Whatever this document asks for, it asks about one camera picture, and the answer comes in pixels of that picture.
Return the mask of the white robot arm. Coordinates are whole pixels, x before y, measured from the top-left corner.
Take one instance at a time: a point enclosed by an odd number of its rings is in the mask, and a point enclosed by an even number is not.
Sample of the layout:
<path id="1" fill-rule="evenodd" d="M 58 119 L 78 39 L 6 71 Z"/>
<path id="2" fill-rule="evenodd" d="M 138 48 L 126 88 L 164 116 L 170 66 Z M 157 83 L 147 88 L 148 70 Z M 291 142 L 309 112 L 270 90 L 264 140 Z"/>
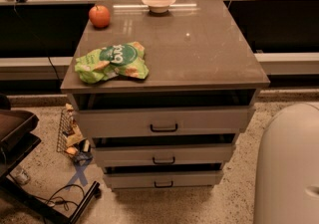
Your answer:
<path id="1" fill-rule="evenodd" d="M 319 103 L 278 112 L 259 145 L 253 224 L 319 224 Z"/>

